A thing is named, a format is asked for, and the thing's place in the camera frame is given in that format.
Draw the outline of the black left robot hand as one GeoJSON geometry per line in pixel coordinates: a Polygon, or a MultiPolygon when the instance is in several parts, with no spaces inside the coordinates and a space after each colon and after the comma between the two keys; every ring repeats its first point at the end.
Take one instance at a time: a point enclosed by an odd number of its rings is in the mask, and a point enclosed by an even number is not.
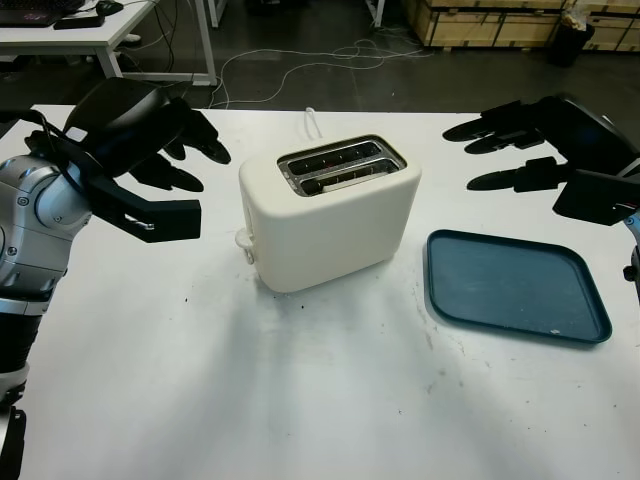
{"type": "Polygon", "coordinates": [[[63,128],[102,167],[106,176],[126,173],[141,184],[171,191],[202,192],[192,174],[171,164],[195,149],[227,165],[231,157],[216,128],[181,97],[127,78],[108,78],[72,110],[63,128]]]}

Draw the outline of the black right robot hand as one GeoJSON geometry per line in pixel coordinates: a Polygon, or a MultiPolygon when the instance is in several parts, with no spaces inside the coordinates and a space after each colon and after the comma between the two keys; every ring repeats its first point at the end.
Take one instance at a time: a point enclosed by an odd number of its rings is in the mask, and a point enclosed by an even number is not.
{"type": "Polygon", "coordinates": [[[465,152],[473,155],[510,146],[524,150],[547,142],[565,159],[559,163],[553,157],[542,157],[517,169],[481,175],[467,184],[472,191],[550,190],[566,182],[575,170],[627,177],[639,169],[639,149],[609,120],[566,95],[485,110],[479,118],[446,130],[443,138],[465,142],[465,152]]]}

